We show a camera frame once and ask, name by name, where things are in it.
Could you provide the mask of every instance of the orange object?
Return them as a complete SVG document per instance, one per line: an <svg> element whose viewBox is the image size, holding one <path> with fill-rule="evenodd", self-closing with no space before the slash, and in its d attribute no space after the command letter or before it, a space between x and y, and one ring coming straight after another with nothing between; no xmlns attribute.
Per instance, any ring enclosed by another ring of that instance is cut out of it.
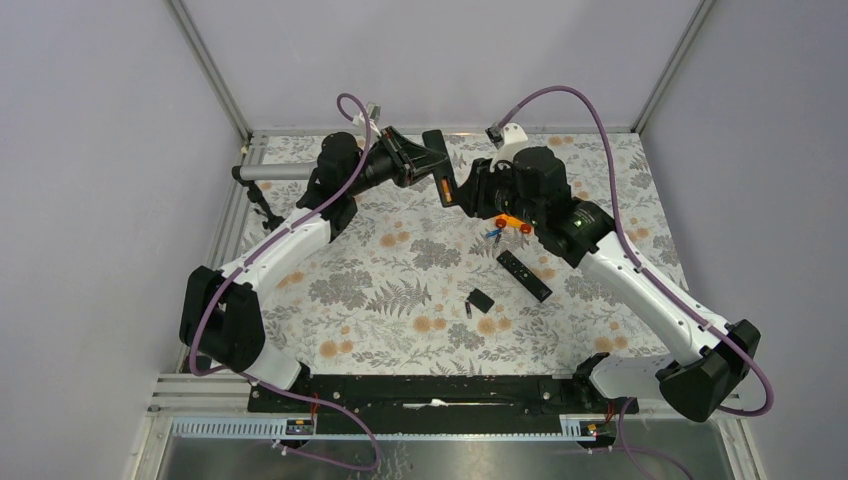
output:
<svg viewBox="0 0 848 480"><path fill-rule="evenodd" d="M522 222L521 220L515 217L511 217L505 214L500 214L495 217L495 226L497 228L513 227L517 228L521 233L527 234L533 231L533 227L531 227L530 225Z"/></svg>

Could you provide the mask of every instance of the white connector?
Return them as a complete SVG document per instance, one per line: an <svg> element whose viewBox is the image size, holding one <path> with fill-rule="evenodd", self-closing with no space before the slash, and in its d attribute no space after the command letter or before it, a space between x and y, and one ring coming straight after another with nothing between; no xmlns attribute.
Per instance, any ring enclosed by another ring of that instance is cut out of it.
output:
<svg viewBox="0 0 848 480"><path fill-rule="evenodd" d="M377 138L380 136L380 129L377 128L377 122L380 120L380 106L376 103L368 102L368 105L365 107L368 111L368 123L371 124L371 133ZM354 126L362 128L362 133L365 133L365 117L362 115L362 112L357 113L353 116L352 123Z"/></svg>

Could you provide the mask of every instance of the tabletop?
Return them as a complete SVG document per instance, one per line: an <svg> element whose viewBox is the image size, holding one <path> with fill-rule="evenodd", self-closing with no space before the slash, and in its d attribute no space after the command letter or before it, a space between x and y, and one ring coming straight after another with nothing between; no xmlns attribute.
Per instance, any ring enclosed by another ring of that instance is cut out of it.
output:
<svg viewBox="0 0 848 480"><path fill-rule="evenodd" d="M264 163L314 161L320 136L271 137ZM420 143L420 136L409 138ZM485 135L446 135L457 183L471 162L491 157ZM686 288L683 272L636 134L611 134L627 234L660 270ZM529 135L565 162L572 193L608 213L607 162L594 134ZM260 182L286 216L305 181ZM545 251L535 235L507 228L497 250L493 220L444 209L430 178L407 188L386 182L356 197L358 213L330 245L284 278L262 305L266 335L323 374L570 374L597 352L667 353L612 291ZM249 212L242 251L267 235ZM539 303L496 260L509 249L552 290ZM465 312L475 288L495 301Z"/></svg>

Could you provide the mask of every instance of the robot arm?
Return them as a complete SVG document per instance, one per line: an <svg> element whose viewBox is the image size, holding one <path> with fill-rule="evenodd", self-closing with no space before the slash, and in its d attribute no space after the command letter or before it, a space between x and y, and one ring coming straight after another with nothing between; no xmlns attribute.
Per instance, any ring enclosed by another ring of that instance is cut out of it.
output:
<svg viewBox="0 0 848 480"><path fill-rule="evenodd" d="M259 305L300 261L344 230L356 213L354 195L386 180L407 187L433 175L442 206L459 206L468 216L483 219L507 213L533 225L545 249L610 288L668 347L669 354L663 356L598 354L584 362L577 373L588 377L603 397L662 398L687 418L705 421L747 374L746 364L647 281L627 258L613 219L598 205L571 196L565 166L550 149L525 148L527 137L515 124L505 126L504 131L506 141L495 158L475 160L468 180L457 186L441 132L425 132L425 145L420 146L391 127L384 129L347 194L268 248L236 277L219 303L216 321L204 332L200 350L235 372L289 388L301 367L265 341ZM353 136L328 136L298 209L278 228L289 228L336 192L359 155ZM265 241L273 237L272 233ZM185 344L191 344L200 313L223 277L243 266L260 246L219 272L201 267L192 274L180 330ZM658 272L641 260L642 268ZM753 356L759 332L749 322L730 325L674 282L665 277L661 280Z"/></svg>

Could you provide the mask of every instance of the metal rod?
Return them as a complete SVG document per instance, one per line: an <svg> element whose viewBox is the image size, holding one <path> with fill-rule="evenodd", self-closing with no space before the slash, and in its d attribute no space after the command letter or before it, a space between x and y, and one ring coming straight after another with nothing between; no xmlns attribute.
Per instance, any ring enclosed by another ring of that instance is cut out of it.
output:
<svg viewBox="0 0 848 480"><path fill-rule="evenodd" d="M316 162L274 165L242 165L238 175L242 180L309 180Z"/></svg>
<svg viewBox="0 0 848 480"><path fill-rule="evenodd" d="M671 58L668 59L668 63L666 64L662 75L660 75L660 79L657 81L657 84L654 85L654 89L651 91L651 95L648 97L647 103L645 103L645 106L642 107L639 117L633 124L632 131L634 133L642 135L645 132L645 127L648 125L648 121L651 119L651 116L657 109L657 105L659 105L660 100L668 90L668 85L671 82L671 79L674 78L675 74L677 74L680 64L689 53L689 47L692 46L692 43L695 41L695 37L698 35L698 32L701 31L701 27L707 20L707 17L715 3L716 0L701 0L701 3L698 4L698 8L695 9L695 13L689 20L689 25L686 26L683 36L681 36L680 41L677 42L677 46L674 48Z"/></svg>
<svg viewBox="0 0 848 480"><path fill-rule="evenodd" d="M247 124L247 120L245 120L241 110L239 110L238 103L233 98L232 92L227 88L224 77L215 65L215 61L212 60L212 55L203 42L200 32L197 31L197 26L195 26L194 20L191 18L188 7L186 7L183 0L166 0L166 3L171 7L171 12L174 14L177 25L182 30L198 63L200 63L200 68L209 80L209 84L221 102L221 106L224 107L224 111L230 122L232 122L233 128L236 129L241 139L247 142L250 137L250 126Z"/></svg>

